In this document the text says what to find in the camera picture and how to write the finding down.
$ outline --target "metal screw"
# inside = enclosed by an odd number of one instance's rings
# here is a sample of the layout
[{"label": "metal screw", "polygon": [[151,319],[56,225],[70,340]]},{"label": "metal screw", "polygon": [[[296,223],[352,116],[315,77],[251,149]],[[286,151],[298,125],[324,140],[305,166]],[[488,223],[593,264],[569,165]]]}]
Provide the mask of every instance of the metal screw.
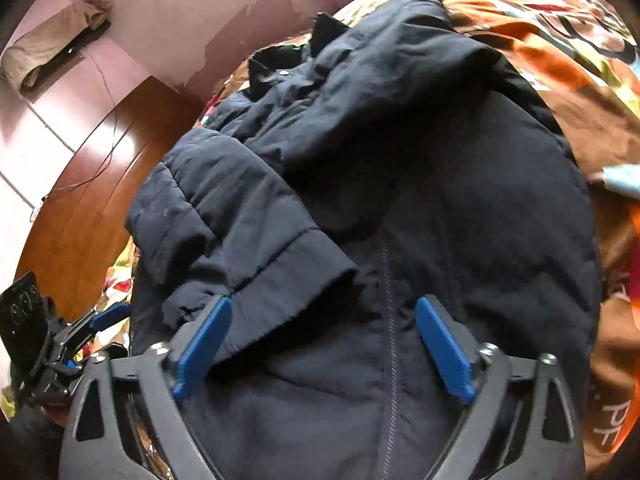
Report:
[{"label": "metal screw", "polygon": [[479,348],[479,352],[482,355],[486,355],[487,357],[491,357],[494,352],[498,349],[498,347],[491,343],[482,343]]},{"label": "metal screw", "polygon": [[156,355],[166,354],[169,351],[169,345],[167,343],[155,343],[151,345],[151,349]]},{"label": "metal screw", "polygon": [[555,365],[558,364],[558,358],[555,355],[552,355],[552,354],[541,354],[539,359],[545,365],[555,366]]}]

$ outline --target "light blue fabric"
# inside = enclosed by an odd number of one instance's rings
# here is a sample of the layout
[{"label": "light blue fabric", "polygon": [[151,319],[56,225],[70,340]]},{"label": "light blue fabric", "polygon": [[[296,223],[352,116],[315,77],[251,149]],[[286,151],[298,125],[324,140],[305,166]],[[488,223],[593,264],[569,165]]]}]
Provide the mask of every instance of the light blue fabric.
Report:
[{"label": "light blue fabric", "polygon": [[602,168],[607,189],[640,200],[640,164]]},{"label": "light blue fabric", "polygon": [[636,77],[640,79],[640,59],[638,59],[637,49],[636,49],[636,58],[634,59],[634,62],[627,66],[633,71],[634,74],[636,74]]}]

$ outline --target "jacket cuff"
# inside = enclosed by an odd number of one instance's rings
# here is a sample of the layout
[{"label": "jacket cuff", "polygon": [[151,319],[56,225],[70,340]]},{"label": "jacket cuff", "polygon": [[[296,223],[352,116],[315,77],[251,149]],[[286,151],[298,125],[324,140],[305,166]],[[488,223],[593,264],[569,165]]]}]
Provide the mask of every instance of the jacket cuff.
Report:
[{"label": "jacket cuff", "polygon": [[231,296],[233,321],[216,354],[231,357],[306,309],[356,265],[318,229],[304,231]]}]

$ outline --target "jacket zipper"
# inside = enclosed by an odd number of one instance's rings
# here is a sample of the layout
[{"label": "jacket zipper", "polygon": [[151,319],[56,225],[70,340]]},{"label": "jacket zipper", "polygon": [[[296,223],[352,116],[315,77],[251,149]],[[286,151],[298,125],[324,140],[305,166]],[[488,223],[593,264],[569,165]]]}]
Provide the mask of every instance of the jacket zipper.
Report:
[{"label": "jacket zipper", "polygon": [[398,354],[396,352],[396,313],[393,309],[391,297],[391,278],[389,269],[389,251],[382,235],[382,264],[385,275],[386,295],[386,323],[389,331],[389,349],[391,352],[391,414],[389,418],[388,437],[386,440],[385,460],[382,465],[382,480],[387,480],[391,455],[396,439],[396,420],[398,418]]}]

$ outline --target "jacket sleeve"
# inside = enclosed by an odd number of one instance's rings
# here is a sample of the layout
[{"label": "jacket sleeve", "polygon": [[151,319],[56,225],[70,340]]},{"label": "jacket sleeve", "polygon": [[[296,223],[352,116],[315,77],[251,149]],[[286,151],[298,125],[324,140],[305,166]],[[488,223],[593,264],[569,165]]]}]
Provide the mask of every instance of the jacket sleeve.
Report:
[{"label": "jacket sleeve", "polygon": [[171,330],[215,294],[232,297],[221,360],[285,323],[354,272],[293,190],[237,140],[183,136],[143,184],[126,221]]}]

